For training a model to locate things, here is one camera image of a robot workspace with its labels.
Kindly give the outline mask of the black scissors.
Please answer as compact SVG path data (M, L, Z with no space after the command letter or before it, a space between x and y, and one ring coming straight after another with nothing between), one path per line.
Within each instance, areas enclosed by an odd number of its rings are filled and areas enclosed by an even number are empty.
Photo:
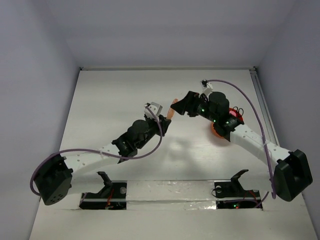
M242 107L233 107L232 111L236 113L236 116L242 117L244 115L244 109Z

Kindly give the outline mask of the orange translucent pen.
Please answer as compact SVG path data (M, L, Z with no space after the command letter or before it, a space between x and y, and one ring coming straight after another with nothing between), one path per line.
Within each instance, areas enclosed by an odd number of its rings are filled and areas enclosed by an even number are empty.
M171 104L173 105L173 104L177 103L178 101L179 101L179 100L178 100L177 98L175 98L175 99L172 101ZM167 112L166 118L167 118L168 120L171 120L171 119L173 118L174 114L175 114L175 110L173 110L173 109L170 107L169 110L168 110L168 112Z

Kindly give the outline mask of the pink round eraser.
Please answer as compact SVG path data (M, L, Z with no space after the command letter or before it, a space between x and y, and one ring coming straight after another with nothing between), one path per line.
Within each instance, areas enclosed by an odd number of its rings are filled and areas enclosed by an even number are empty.
M241 117L241 115L240 115L238 112L230 111L229 113L230 113L231 115L233 115L234 117L236 117L236 118L240 118L240 117Z

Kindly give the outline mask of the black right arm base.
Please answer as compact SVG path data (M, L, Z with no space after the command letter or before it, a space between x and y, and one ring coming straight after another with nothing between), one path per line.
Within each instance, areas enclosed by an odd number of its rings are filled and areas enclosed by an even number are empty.
M230 180L215 182L211 194L218 199L245 199L246 197L253 197L254 200L260 199L261 196L258 191L244 190L239 182L239 178L248 171L248 169L243 169L233 175Z

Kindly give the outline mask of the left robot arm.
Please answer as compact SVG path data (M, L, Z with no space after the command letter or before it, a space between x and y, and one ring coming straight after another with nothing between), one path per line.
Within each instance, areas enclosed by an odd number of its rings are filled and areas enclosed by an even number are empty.
M56 204L75 192L74 185L79 177L105 166L153 154L160 147L159 144L143 155L139 155L138 151L155 136L163 139L171 122L163 115L145 117L134 121L125 133L98 150L72 148L55 152L32 173L30 190L41 197L45 205Z

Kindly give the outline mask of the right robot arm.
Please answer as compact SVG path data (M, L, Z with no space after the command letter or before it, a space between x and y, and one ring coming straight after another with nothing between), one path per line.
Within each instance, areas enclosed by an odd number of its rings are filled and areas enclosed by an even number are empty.
M170 106L180 115L201 116L212 122L215 132L264 162L271 174L272 191L282 200L291 202L312 182L307 155L297 149L290 151L257 134L243 120L230 113L230 102L222 92L213 91L208 96L189 91Z

